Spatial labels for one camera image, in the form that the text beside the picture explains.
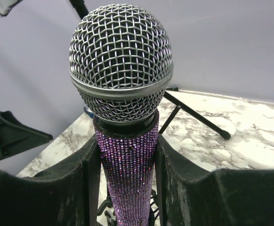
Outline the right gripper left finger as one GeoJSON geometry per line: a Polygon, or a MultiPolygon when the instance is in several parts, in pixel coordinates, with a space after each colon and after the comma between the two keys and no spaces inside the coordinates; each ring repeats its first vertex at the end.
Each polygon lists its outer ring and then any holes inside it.
{"type": "Polygon", "coordinates": [[[95,226],[100,183],[96,137],[33,177],[0,171],[0,226],[95,226]]]}

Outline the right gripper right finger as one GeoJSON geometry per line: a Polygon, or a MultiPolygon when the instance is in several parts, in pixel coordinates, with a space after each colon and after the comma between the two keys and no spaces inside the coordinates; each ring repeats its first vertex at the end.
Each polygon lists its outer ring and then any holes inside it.
{"type": "Polygon", "coordinates": [[[155,170],[163,226],[274,226],[274,169],[210,172],[159,136],[155,170]]]}

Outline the purple glitter microphone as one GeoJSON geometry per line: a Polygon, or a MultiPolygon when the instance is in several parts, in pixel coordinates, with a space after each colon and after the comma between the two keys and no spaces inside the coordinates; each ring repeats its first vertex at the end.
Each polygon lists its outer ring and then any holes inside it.
{"type": "Polygon", "coordinates": [[[89,12],[69,47],[73,85],[93,112],[108,190],[151,192],[159,111],[174,64],[160,21],[117,3],[89,12]]]}

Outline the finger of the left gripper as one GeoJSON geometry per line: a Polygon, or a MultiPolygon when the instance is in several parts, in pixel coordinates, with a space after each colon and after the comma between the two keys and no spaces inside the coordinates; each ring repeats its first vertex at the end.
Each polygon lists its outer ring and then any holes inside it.
{"type": "Polygon", "coordinates": [[[51,134],[20,123],[10,111],[0,111],[0,160],[48,143],[51,134]]]}

